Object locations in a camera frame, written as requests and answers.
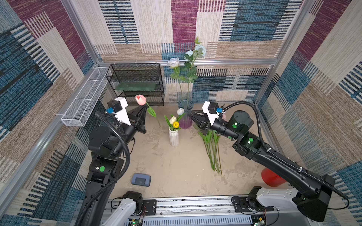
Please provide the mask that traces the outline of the single pink tulip stem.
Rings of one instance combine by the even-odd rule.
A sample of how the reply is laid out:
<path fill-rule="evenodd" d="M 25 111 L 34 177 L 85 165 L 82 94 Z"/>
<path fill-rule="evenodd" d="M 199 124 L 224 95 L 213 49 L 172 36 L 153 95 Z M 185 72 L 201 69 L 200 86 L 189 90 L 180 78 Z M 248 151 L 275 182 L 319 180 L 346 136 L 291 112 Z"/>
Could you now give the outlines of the single pink tulip stem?
<path fill-rule="evenodd" d="M 214 145 L 213 145 L 213 135 L 211 131 L 208 131 L 206 135 L 204 135 L 201 131 L 198 132 L 200 137 L 202 138 L 204 142 L 204 146 L 206 148 L 206 154 L 209 158 L 210 165 L 213 171 L 216 171 L 216 161 L 215 161 L 215 155 L 214 155 Z"/>

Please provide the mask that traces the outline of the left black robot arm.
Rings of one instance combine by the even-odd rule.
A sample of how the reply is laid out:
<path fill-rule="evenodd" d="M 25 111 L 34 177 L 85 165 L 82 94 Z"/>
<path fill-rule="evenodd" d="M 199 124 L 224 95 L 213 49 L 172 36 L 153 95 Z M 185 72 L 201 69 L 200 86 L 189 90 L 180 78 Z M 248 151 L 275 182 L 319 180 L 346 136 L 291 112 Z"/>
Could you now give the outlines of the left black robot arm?
<path fill-rule="evenodd" d="M 139 106 L 126 113 L 130 125 L 119 122 L 115 115 L 96 112 L 103 123 L 89 135 L 88 149 L 92 161 L 86 178 L 86 194 L 75 225 L 98 226 L 116 182 L 131 163 L 129 142 L 137 132 L 146 133 L 146 107 Z"/>

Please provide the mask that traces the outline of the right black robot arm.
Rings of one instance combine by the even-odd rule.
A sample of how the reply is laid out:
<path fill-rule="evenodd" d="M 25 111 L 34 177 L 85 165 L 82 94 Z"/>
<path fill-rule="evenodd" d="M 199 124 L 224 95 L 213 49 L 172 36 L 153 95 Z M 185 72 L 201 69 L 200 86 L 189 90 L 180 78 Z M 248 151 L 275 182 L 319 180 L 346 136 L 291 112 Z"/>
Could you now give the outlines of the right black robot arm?
<path fill-rule="evenodd" d="M 254 121 L 245 111 L 236 111 L 230 121 L 216 118 L 210 122 L 209 115 L 201 110 L 192 110 L 190 117 L 202 132 L 214 131 L 229 138 L 241 156 L 265 166 L 290 183 L 298 191 L 292 202 L 303 215 L 317 222 L 325 220 L 335 184 L 332 176 L 313 173 L 269 145 L 263 147 L 260 138 L 249 131 Z"/>

